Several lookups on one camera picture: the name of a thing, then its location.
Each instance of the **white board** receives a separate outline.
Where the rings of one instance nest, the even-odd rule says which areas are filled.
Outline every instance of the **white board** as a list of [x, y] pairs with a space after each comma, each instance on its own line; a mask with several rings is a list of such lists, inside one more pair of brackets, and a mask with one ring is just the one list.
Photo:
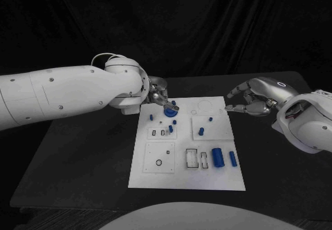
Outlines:
[[[245, 191], [224, 98], [169, 100], [174, 100], [180, 108], [174, 117], [164, 115], [161, 106], [141, 105], [128, 188]], [[161, 130], [167, 131], [167, 135], [161, 136]], [[219, 168], [213, 166], [213, 148], [222, 150], [225, 166]], [[231, 164], [229, 151], [235, 154], [237, 167]], [[199, 167], [187, 168], [186, 161]]]

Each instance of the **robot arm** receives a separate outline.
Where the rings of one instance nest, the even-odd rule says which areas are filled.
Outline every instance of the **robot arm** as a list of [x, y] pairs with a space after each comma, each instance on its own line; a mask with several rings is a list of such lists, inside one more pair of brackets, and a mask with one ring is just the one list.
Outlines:
[[228, 98], [244, 92], [248, 105], [228, 105], [226, 111], [252, 116], [278, 110], [271, 127], [284, 134], [290, 143], [304, 152], [332, 152], [332, 94], [316, 91], [299, 94], [283, 82], [258, 77], [239, 84]]
[[125, 115], [140, 112], [141, 103], [179, 109], [169, 107], [166, 81], [150, 79], [125, 57], [110, 59], [105, 70], [75, 66], [1, 76], [0, 95], [0, 130], [92, 112], [108, 104]]

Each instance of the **black table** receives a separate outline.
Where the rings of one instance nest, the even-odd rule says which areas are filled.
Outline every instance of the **black table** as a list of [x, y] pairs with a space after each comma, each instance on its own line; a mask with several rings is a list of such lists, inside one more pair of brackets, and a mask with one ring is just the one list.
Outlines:
[[[224, 96], [254, 77], [304, 93], [296, 72], [169, 78], [169, 97]], [[241, 96], [232, 99], [242, 103]], [[53, 121], [16, 189], [11, 206], [136, 210], [176, 202], [241, 207], [277, 218], [332, 220], [332, 154], [307, 154], [271, 129], [267, 117], [229, 113], [247, 191], [127, 188], [138, 115], [102, 110]]]

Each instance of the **large blue cylinder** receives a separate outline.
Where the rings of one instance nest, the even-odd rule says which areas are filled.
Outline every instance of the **large blue cylinder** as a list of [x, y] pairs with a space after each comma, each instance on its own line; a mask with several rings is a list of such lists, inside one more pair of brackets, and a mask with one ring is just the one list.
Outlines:
[[218, 168], [224, 167], [225, 166], [225, 162], [224, 162], [221, 148], [212, 149], [212, 157], [213, 157], [215, 167], [218, 167]]

